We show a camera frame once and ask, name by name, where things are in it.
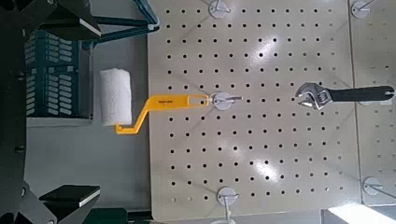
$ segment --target yellow roller handle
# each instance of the yellow roller handle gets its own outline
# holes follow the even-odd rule
[[[191,98],[202,99],[202,102],[198,105],[191,104]],[[154,95],[151,96],[140,112],[139,118],[133,128],[126,128],[121,125],[116,125],[117,134],[137,134],[139,133],[140,127],[142,127],[143,121],[145,121],[146,115],[149,111],[158,110],[176,110],[176,109],[189,109],[195,107],[202,107],[209,105],[209,97],[207,95]]]

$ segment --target metal rod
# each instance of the metal rod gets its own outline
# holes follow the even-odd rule
[[[221,2],[221,0],[218,0],[218,3],[216,4],[216,10],[219,10],[219,9],[220,9],[220,8],[219,8],[220,2]]]
[[[225,218],[227,219],[227,222],[230,223],[230,208],[228,207],[227,204],[227,197],[224,197],[224,205],[225,205]]]
[[[389,196],[390,198],[396,199],[396,196],[394,196],[393,194],[389,194],[389,193],[385,192],[385,191],[382,190],[382,189],[378,189],[378,188],[376,188],[374,185],[368,185],[368,186],[369,186],[370,188],[372,188],[372,189],[375,189],[376,191],[378,191],[378,192],[380,192],[380,193],[383,193],[383,194]]]
[[[374,3],[376,0],[372,0],[371,2],[368,2],[367,4],[365,4],[364,6],[362,6],[362,7],[360,7],[358,10],[362,10],[362,9],[364,9],[365,7],[368,7],[368,6],[370,6],[372,3]]]
[[[93,17],[98,24],[118,25],[118,26],[147,26],[149,23],[142,20],[110,18],[110,17]]]

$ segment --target pegboard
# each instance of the pegboard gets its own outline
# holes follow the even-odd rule
[[[153,216],[224,217],[222,187],[240,195],[233,216],[359,203],[353,104],[297,105],[306,81],[353,86],[344,0],[229,0],[216,20],[205,0],[152,0],[149,93],[243,96],[213,107],[150,113]]]
[[[357,87],[396,86],[396,2],[378,0],[370,5],[367,18],[351,18],[353,63]],[[378,178],[383,190],[396,194],[396,150],[394,105],[358,105],[358,132],[361,154],[361,179]],[[368,205],[396,204],[396,200],[378,194],[363,193]]]

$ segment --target black wrench handle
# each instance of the black wrench handle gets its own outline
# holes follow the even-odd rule
[[[329,90],[334,102],[368,102],[390,100],[395,90],[391,86],[369,87],[347,90]]]

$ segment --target blue basket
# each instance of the blue basket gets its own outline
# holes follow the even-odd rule
[[[36,31],[25,44],[28,117],[78,117],[77,41]]]

